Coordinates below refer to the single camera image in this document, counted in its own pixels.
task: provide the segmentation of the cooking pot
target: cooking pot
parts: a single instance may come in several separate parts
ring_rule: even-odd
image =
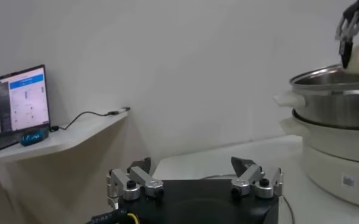
[[[280,121],[288,135],[302,137],[304,146],[350,161],[359,162],[359,131],[313,125],[291,117]]]
[[[274,96],[281,107],[316,125],[359,130],[359,74],[340,65],[306,72],[290,80],[292,90]]]

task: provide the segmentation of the white steamer base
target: white steamer base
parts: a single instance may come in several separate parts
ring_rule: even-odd
[[[359,162],[330,156],[305,145],[304,167],[318,186],[359,205]]]

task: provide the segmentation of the black cable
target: black cable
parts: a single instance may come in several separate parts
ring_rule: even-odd
[[[57,130],[59,130],[59,129],[61,129],[61,130],[67,130],[68,128],[69,128],[69,126],[71,126],[78,118],[80,118],[81,117],[81,115],[83,115],[83,114],[93,114],[93,115],[97,115],[97,116],[100,116],[100,117],[106,117],[106,116],[110,116],[110,115],[112,115],[112,116],[115,116],[115,115],[119,115],[119,114],[122,114],[122,113],[124,113],[124,112],[126,112],[126,111],[129,111],[130,110],[130,107],[123,107],[121,110],[118,110],[118,111],[109,111],[109,112],[107,112],[107,113],[105,113],[105,114],[99,114],[99,113],[95,113],[95,112],[92,112],[92,111],[84,111],[84,112],[81,112],[79,115],[77,115],[66,127],[60,127],[60,126],[58,126],[58,125],[56,125],[56,126],[51,126],[50,128],[49,128],[49,131],[50,132],[55,132],[55,131],[57,131]]]

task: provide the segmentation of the white table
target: white table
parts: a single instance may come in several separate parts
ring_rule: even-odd
[[[278,166],[285,173],[284,194],[293,207],[297,224],[359,224],[359,207],[318,188],[304,174],[301,138],[285,136],[160,161],[154,178],[199,179],[234,173],[232,156],[252,159],[261,166]]]
[[[20,144],[0,150],[0,164],[34,158],[71,149],[127,116],[127,112],[117,116],[92,117],[75,122],[69,129],[49,134],[42,142],[24,147]],[[19,224],[21,217],[16,214],[16,205],[9,200],[0,182],[0,224]]]

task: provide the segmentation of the white wall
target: white wall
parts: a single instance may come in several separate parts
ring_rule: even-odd
[[[112,166],[278,136],[273,94],[338,62],[350,3],[0,0],[0,74],[45,63],[54,123],[132,107]]]

